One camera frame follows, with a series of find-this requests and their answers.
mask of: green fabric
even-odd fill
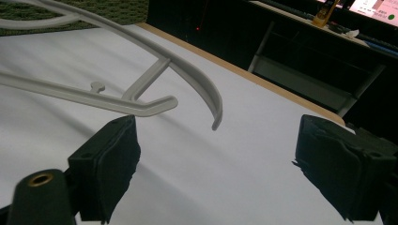
[[[119,24],[133,24],[146,22],[149,0],[60,0],[68,5],[94,12],[102,17]],[[0,3],[0,18],[14,21],[43,20],[60,16],[41,7],[27,4]],[[7,30],[0,28],[0,36],[13,36],[56,32],[95,27],[86,22],[74,22],[55,28],[37,30]]]

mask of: white plastic frame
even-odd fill
[[[149,103],[140,103],[137,101],[144,91],[159,78],[164,70],[171,68],[189,83],[205,101],[214,117],[212,129],[215,130],[220,125],[222,121],[222,98],[216,86],[200,69],[173,52],[164,49],[157,43],[133,31],[127,30],[116,22],[112,22],[97,14],[67,4],[51,0],[0,1],[26,3],[64,15],[62,17],[41,21],[11,21],[0,19],[0,28],[16,30],[38,29],[76,21],[84,21],[107,29],[159,58],[154,65],[126,90],[122,98],[100,94],[100,91],[104,90],[104,85],[98,82],[92,83],[91,91],[85,91],[54,82],[24,78],[4,71],[0,71],[0,84],[109,111],[134,114],[136,116],[151,116],[171,110],[178,104],[177,99],[172,96],[162,97]]]

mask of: brass insert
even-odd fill
[[[42,185],[49,183],[51,180],[53,180],[53,178],[54,176],[51,173],[41,173],[32,177],[29,180],[28,186],[34,188],[40,187]]]

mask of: white table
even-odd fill
[[[145,29],[129,29],[202,69],[220,90],[224,115],[212,131],[205,102],[167,69],[142,99],[174,95],[179,105],[137,118],[141,161],[111,224],[350,224],[291,163],[300,117],[319,114]],[[116,97],[155,60],[102,29],[0,37],[0,69],[87,90],[100,81]],[[22,178],[65,170],[69,155],[122,116],[5,86],[0,93],[0,207]],[[356,222],[369,223],[381,221]]]

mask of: screen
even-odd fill
[[[326,0],[316,0],[316,1],[321,2],[321,3],[325,3],[326,2]],[[344,3],[345,3],[345,0],[340,0],[339,3],[336,5],[336,7],[337,8],[342,8]]]
[[[398,26],[397,0],[356,0],[347,8],[360,15]]]

